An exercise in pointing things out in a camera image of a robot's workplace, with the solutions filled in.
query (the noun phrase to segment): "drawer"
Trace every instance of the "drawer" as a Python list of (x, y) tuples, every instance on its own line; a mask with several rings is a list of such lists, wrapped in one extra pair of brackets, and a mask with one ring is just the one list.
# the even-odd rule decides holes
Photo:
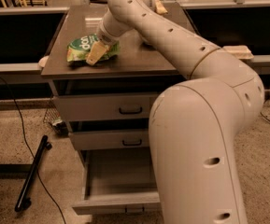
[(78, 215), (160, 211), (149, 148), (86, 152), (84, 196)]
[(98, 94), (53, 98), (65, 121), (148, 118), (158, 93)]
[(148, 147), (148, 129), (70, 133), (75, 150)]

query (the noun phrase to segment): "snack bag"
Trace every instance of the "snack bag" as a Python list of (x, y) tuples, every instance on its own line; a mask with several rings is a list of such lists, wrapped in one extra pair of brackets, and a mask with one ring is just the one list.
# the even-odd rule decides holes
[[(98, 41), (96, 34), (86, 35), (82, 38), (72, 41), (67, 47), (67, 61), (69, 64), (73, 62), (85, 62), (94, 42)], [(99, 59), (99, 61), (108, 60), (112, 56), (118, 55), (120, 52), (119, 42), (113, 46), (108, 46), (107, 52)]]

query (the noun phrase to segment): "white robotic arm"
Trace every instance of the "white robotic arm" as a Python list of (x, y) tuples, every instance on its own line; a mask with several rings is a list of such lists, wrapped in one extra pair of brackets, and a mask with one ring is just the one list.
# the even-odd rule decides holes
[(246, 64), (154, 12), (154, 0), (108, 0), (97, 35), (113, 45), (135, 28), (190, 81), (164, 91), (149, 116), (149, 144), (166, 224), (247, 224), (234, 137), (263, 107)]

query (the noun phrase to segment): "cabinet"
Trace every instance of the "cabinet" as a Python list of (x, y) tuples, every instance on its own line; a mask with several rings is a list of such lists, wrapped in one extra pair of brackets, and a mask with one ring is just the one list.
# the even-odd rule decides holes
[[(193, 31), (177, 3), (166, 17)], [(149, 112), (157, 96), (184, 80), (133, 30), (121, 38), (121, 53), (98, 66), (71, 67), (66, 46), (95, 33), (107, 7), (71, 7), (42, 71), (84, 165), (84, 193), (77, 214), (160, 209), (149, 154)]]

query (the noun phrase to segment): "black handle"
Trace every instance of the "black handle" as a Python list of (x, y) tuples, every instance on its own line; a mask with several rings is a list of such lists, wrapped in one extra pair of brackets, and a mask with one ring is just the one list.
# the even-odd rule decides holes
[(123, 110), (122, 108), (119, 108), (119, 113), (121, 113), (122, 115), (136, 115), (136, 114), (140, 114), (143, 112), (143, 108), (139, 107), (136, 110)]
[(142, 145), (142, 139), (139, 139), (138, 141), (134, 141), (134, 142), (127, 142), (127, 141), (122, 140), (122, 144), (124, 146), (127, 146), (127, 147), (129, 147), (129, 146), (140, 146), (140, 145)]

